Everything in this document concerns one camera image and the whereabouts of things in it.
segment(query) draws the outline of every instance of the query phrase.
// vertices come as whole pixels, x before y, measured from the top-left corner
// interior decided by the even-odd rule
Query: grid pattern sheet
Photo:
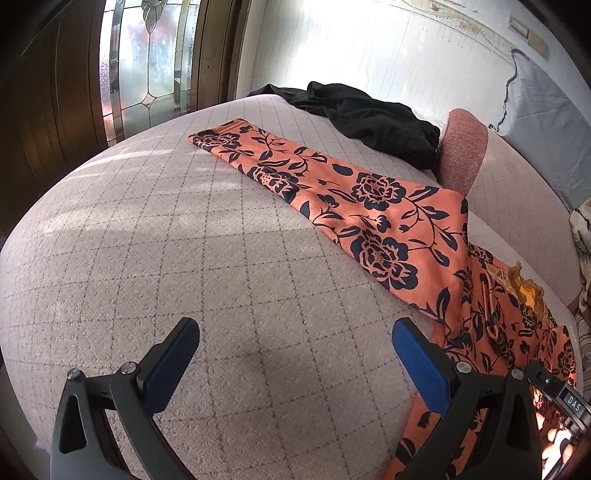
[[[289,205],[187,143],[236,117],[376,173],[436,184],[275,96],[126,140],[51,189],[1,252],[0,342],[15,393],[49,447],[70,367],[112,372],[190,316],[202,342],[156,419],[198,480],[379,478],[414,392],[390,328],[409,316],[429,337],[431,322]],[[508,249],[500,258],[519,259],[484,223],[475,231],[481,245]],[[146,478],[110,418],[132,473]]]

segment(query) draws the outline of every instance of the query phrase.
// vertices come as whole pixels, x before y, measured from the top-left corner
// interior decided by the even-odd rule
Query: folded cloth
[[[519,264],[508,267],[468,242],[468,203],[460,193],[368,172],[243,119],[189,140],[281,196],[384,288],[435,320],[431,341],[452,360],[504,376],[536,359],[574,383],[567,328],[556,325],[544,292],[521,278]],[[534,403],[544,426],[556,427],[556,412],[539,395]],[[465,466],[481,414],[450,473]],[[435,424],[416,397],[387,479],[404,469]]]

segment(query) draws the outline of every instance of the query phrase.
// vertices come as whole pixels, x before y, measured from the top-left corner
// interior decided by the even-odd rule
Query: metal screw
[[[127,375],[135,372],[136,367],[137,364],[135,362],[125,362],[123,365],[121,365],[120,370],[122,374]]]
[[[80,369],[76,368],[76,367],[70,368],[70,370],[67,374],[68,380],[72,380],[72,381],[76,380],[79,376],[80,376]]]
[[[469,374],[472,371],[472,366],[468,362],[458,362],[456,368],[461,374]]]
[[[511,370],[511,376],[516,380],[523,380],[523,372],[518,368],[514,368]]]

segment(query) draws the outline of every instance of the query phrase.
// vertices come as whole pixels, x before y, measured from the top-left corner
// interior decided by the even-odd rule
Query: pink fabric
[[[534,168],[492,130],[466,198],[470,210],[503,237],[565,305],[573,301],[581,282],[569,213]]]
[[[466,195],[480,170],[488,144],[486,127],[470,112],[449,113],[439,149],[437,180],[442,187]]]

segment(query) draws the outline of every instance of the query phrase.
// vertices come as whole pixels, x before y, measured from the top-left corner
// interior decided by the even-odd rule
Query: stained glass window
[[[200,0],[108,0],[100,99],[109,146],[189,112]]]

